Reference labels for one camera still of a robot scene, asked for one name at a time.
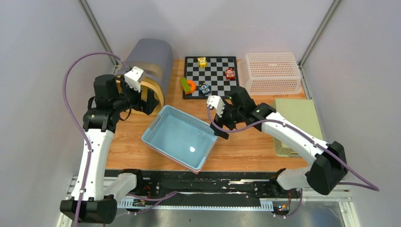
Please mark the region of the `pink plastic basket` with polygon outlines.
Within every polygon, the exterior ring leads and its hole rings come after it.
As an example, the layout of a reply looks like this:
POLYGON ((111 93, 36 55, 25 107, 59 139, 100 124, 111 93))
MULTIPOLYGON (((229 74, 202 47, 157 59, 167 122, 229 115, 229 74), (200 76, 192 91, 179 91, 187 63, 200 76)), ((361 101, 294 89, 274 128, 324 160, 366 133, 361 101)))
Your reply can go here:
POLYGON ((168 158, 168 159, 174 161, 175 163, 177 163, 177 164, 179 164, 179 165, 185 167, 187 170, 191 171, 192 173, 194 173, 194 174, 196 174, 196 175, 201 171, 201 169, 192 168, 192 167, 190 167, 189 165, 187 165, 187 164, 185 164, 185 163, 183 163, 183 162, 180 162, 179 160, 177 160, 177 159, 175 159, 175 158, 173 158, 173 157, 171 157, 171 156, 169 156, 169 155, 163 153, 162 151, 159 151, 159 150, 157 150, 157 149, 155 149, 155 148, 151 148, 151 149, 152 149, 153 151, 155 151, 155 152, 157 152, 157 153, 159 153, 159 154, 165 156, 166 158, 168 158))

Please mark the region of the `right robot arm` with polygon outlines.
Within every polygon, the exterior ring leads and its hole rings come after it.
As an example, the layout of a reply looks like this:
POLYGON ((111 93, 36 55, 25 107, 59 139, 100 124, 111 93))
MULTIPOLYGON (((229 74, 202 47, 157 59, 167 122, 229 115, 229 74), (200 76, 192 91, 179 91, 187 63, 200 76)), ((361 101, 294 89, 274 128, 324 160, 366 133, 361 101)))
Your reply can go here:
POLYGON ((245 123, 280 140, 293 149, 308 167, 282 168, 270 179, 270 191, 275 197, 283 197, 295 188, 311 188, 328 195, 348 173, 344 147, 334 141, 328 143, 317 139, 292 124, 272 106, 256 105, 243 87, 228 93, 230 103, 220 96, 209 96, 208 110, 215 109, 210 127, 216 136, 228 139, 230 133, 238 132, 236 125, 245 123))

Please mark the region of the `green plastic basket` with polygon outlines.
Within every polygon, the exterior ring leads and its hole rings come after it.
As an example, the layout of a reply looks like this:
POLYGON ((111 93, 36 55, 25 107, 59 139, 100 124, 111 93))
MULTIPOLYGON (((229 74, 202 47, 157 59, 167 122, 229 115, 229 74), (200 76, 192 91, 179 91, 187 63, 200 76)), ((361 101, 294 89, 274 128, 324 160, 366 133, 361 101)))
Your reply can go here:
POLYGON ((314 102, 307 99, 276 98, 271 104, 285 119, 311 136, 322 140, 314 102))

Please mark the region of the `large white plastic basket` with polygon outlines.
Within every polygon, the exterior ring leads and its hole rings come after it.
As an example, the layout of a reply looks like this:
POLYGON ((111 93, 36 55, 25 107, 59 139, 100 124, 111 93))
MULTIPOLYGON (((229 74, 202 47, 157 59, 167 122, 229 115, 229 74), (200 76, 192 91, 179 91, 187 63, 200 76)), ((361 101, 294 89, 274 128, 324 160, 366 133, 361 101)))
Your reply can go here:
POLYGON ((247 53, 238 63, 239 86, 250 95, 295 95, 301 73, 291 52, 247 53))

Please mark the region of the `light blue plastic basket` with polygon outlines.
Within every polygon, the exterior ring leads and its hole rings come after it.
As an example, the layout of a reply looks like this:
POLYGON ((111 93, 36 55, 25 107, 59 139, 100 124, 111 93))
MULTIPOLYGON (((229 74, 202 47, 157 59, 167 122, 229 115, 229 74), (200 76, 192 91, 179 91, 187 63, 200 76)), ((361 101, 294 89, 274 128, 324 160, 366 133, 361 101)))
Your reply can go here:
POLYGON ((165 105, 142 134, 150 148, 202 169, 218 137, 209 124, 170 105, 165 105))

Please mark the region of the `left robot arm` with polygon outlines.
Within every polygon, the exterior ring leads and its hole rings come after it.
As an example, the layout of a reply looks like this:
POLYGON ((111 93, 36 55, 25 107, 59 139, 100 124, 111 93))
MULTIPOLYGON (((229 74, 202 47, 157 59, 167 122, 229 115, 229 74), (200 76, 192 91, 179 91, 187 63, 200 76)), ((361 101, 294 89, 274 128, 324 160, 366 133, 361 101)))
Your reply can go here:
POLYGON ((128 73, 101 75, 93 83, 95 95, 88 101, 83 125, 84 150, 76 185, 71 197, 62 200, 60 211, 78 223, 110 224, 116 217, 118 203, 128 194, 140 195, 145 183, 139 169, 124 169, 104 188, 105 165, 120 114, 126 110, 149 115, 158 105, 154 93, 141 98, 141 81, 145 76, 128 73))

